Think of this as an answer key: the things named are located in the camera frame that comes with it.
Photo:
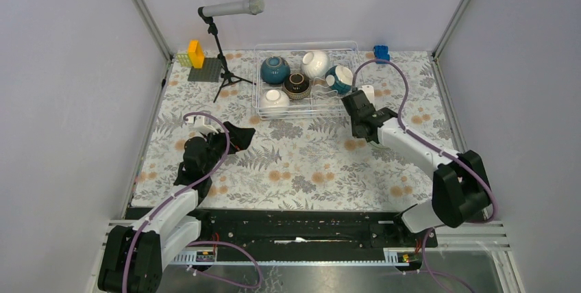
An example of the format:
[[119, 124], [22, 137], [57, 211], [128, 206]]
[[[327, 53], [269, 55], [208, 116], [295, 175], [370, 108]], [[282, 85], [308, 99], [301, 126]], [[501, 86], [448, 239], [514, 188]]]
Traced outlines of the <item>pale green ceramic bowl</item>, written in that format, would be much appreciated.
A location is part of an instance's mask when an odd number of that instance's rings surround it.
[[374, 141], [369, 142], [369, 145], [371, 147], [373, 147], [374, 149], [379, 149], [379, 150], [387, 150], [388, 149], [387, 146], [384, 146], [384, 145], [379, 144], [379, 143], [374, 142]]

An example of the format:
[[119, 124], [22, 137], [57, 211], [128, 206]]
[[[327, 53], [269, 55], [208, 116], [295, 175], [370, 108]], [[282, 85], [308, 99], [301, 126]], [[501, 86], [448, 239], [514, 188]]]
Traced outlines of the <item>white ribbed bowl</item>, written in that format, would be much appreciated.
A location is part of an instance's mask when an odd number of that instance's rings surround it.
[[308, 51], [301, 60], [301, 71], [309, 79], [324, 76], [330, 66], [330, 57], [324, 51]]
[[278, 119], [287, 114], [290, 99], [285, 92], [271, 89], [266, 91], [258, 103], [258, 114], [266, 119]]

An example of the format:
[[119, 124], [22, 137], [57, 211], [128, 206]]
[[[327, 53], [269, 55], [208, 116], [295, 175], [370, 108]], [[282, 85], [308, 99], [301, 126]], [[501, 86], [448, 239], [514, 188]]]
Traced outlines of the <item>white ribbed bowl front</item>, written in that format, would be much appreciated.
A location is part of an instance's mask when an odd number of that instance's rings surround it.
[[290, 99], [285, 92], [271, 89], [266, 91], [258, 103], [258, 114], [266, 119], [278, 119], [287, 114]]

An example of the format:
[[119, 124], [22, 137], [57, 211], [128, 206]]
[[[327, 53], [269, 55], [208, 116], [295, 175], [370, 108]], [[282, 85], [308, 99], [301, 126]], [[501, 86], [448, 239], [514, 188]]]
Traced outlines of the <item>teal bowl white interior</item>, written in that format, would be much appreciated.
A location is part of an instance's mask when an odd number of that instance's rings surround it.
[[325, 82], [337, 94], [347, 94], [352, 88], [353, 73], [346, 66], [336, 65], [325, 74]]

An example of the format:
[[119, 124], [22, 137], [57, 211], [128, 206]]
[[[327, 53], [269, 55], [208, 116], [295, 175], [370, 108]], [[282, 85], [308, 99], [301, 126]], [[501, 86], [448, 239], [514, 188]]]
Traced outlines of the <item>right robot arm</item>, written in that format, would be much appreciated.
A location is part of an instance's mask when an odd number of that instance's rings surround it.
[[376, 109], [362, 90], [343, 97], [342, 102], [354, 137], [394, 150], [432, 180], [431, 199], [398, 216], [393, 227], [396, 243], [410, 246], [420, 232], [432, 227], [456, 228], [495, 204], [482, 158], [476, 152], [436, 146], [407, 128], [394, 111]]

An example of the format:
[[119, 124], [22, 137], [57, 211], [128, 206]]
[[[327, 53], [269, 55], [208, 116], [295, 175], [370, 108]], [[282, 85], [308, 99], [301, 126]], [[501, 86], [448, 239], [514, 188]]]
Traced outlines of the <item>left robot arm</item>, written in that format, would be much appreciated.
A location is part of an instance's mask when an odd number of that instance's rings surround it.
[[195, 125], [186, 141], [169, 197], [129, 226], [111, 229], [97, 278], [104, 292], [156, 292], [165, 268], [189, 243], [203, 246], [212, 228], [190, 216], [208, 195], [211, 176], [228, 155], [249, 148], [253, 128], [224, 122], [219, 128]]

